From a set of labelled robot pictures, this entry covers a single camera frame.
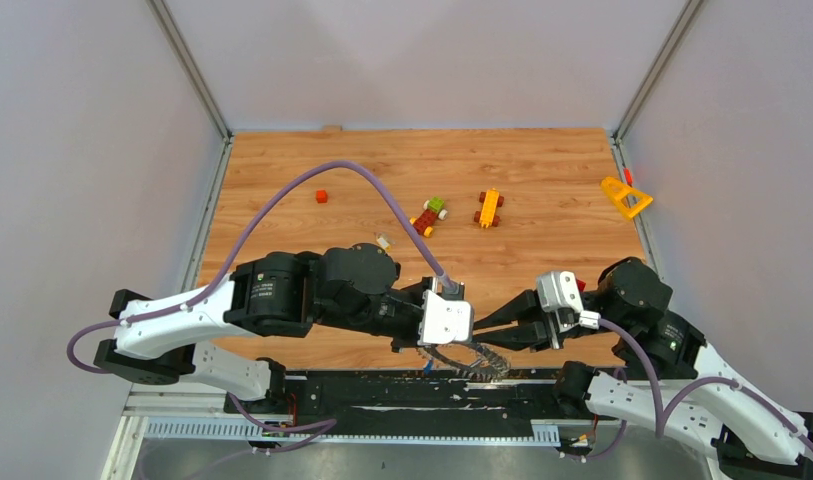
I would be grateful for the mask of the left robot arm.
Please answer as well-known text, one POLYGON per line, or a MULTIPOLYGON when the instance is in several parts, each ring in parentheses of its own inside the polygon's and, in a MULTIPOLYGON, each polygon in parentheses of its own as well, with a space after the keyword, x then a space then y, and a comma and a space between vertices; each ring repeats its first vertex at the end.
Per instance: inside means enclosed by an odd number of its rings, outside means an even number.
POLYGON ((228 352, 219 338, 303 338, 322 325, 387 337, 395 350, 471 339, 474 311, 462 289, 439 290, 431 277, 397 288, 399 274, 384 250, 364 243, 321 254, 272 252, 211 291, 151 300, 121 290, 110 311, 118 327, 94 363, 133 383, 219 388, 275 413, 288 400, 282 365, 228 352))

